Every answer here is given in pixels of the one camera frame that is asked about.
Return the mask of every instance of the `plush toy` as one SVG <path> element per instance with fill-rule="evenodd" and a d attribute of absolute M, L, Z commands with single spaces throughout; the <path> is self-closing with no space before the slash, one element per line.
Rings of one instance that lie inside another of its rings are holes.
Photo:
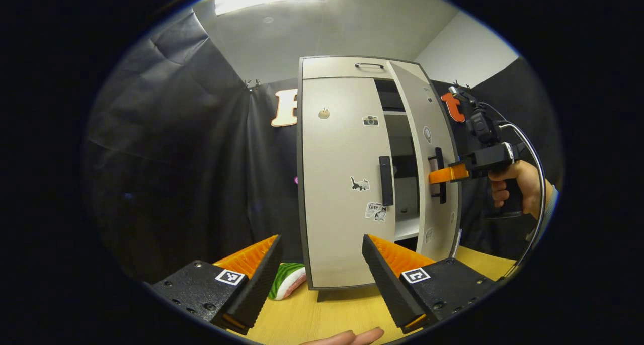
<path fill-rule="evenodd" d="M 306 269 L 301 263 L 282 263 L 275 275 L 269 299 L 280 301 L 306 281 Z"/>

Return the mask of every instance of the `human hand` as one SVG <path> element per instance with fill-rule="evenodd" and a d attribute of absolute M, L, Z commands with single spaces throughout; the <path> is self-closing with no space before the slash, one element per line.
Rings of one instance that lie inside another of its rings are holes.
<path fill-rule="evenodd" d="M 510 193 L 506 191 L 506 179 L 516 179 L 519 189 L 523 194 L 523 212 L 531 214 L 534 219 L 539 216 L 539 201 L 541 191 L 539 190 L 539 172 L 534 166 L 522 160 L 515 162 L 505 171 L 488 173 L 492 180 L 492 199 L 494 206 L 503 207 L 504 201 L 509 198 Z M 547 204 L 552 195 L 552 184 L 545 180 L 545 203 Z"/>
<path fill-rule="evenodd" d="M 360 335 L 356 335 L 350 330 L 328 338 L 305 342 L 301 345 L 369 345 L 369 343 L 373 343 L 383 335 L 384 330 L 380 327 L 376 327 Z"/>

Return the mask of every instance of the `cabinet leg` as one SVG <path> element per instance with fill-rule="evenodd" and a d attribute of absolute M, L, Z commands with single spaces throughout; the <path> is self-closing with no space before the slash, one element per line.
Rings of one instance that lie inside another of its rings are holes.
<path fill-rule="evenodd" d="M 317 292 L 317 301 L 322 302 L 329 295 L 329 291 L 318 291 Z"/>

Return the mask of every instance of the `orange gripper pad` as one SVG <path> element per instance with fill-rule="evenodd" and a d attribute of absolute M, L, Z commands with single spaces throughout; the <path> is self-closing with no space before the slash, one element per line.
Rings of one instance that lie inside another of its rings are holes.
<path fill-rule="evenodd" d="M 230 256 L 226 256 L 221 260 L 213 263 L 222 269 L 230 270 L 245 274 L 249 279 L 253 278 L 255 270 L 262 262 L 262 259 L 266 253 L 271 249 L 273 242 L 277 238 L 277 235 L 269 237 L 257 242 L 252 246 L 248 246 L 241 251 L 237 251 Z"/>
<path fill-rule="evenodd" d="M 396 278 L 400 277 L 402 272 L 436 263 L 435 260 L 431 260 L 398 244 L 391 243 L 388 240 L 370 234 L 368 236 L 375 244 L 375 248 L 378 249 L 382 258 L 387 262 L 387 265 L 389 265 L 391 271 L 396 274 Z"/>
<path fill-rule="evenodd" d="M 449 182 L 469 177 L 469 171 L 465 169 L 465 163 L 456 166 L 450 166 L 430 173 L 430 184 Z"/>

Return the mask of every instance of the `cabinet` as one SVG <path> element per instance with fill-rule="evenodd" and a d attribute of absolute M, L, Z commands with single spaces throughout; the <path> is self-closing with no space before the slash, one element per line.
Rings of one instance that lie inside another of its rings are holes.
<path fill-rule="evenodd" d="M 388 96 L 384 87 L 392 88 Z M 402 105 L 391 109 L 385 97 Z M 438 151 L 445 164 L 457 159 L 439 100 L 417 63 L 300 59 L 297 171 L 310 289 L 372 285 L 361 253 L 366 233 L 391 242 L 417 236 L 418 253 L 437 261 L 451 256 L 460 183 L 447 183 L 441 198 L 428 182 L 438 169 L 428 157 Z"/>

